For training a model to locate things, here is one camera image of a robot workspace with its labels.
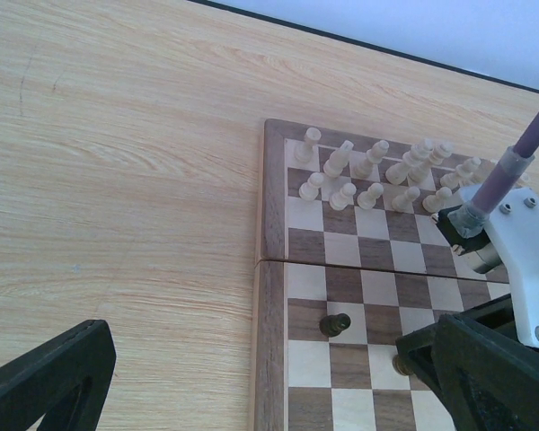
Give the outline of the dark pawn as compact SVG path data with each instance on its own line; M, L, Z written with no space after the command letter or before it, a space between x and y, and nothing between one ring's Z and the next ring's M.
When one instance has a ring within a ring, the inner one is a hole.
M411 376L413 375L413 371L403 362L403 360L400 358L399 355L395 355L393 357L393 368L394 370L403 376Z
M328 337L339 336L351 325L351 318L346 313L330 314L323 317L319 322L320 332Z

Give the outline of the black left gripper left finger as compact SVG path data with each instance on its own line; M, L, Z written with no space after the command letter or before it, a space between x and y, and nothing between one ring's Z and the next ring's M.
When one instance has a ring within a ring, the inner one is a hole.
M116 364L109 324L87 320L0 367L0 430L94 430Z

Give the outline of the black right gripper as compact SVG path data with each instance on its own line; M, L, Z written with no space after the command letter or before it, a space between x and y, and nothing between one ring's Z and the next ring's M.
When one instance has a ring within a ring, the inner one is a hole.
M438 320L396 340L397 354L433 391L450 383L523 391L539 383L539 347L517 340L510 294Z

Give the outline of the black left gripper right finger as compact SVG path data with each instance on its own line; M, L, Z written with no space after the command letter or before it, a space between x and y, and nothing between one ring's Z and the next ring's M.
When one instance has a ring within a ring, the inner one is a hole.
M432 359L458 430L539 430L539 351L461 315L443 315Z

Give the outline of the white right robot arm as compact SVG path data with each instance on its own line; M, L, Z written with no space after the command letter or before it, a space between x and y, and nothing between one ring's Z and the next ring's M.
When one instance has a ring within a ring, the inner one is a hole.
M461 238L447 217L478 191L463 187L432 216L437 229L469 268L490 274L504 267L510 298L487 303L467 316L526 347L539 349L539 197L530 188L512 189L490 214L480 234Z

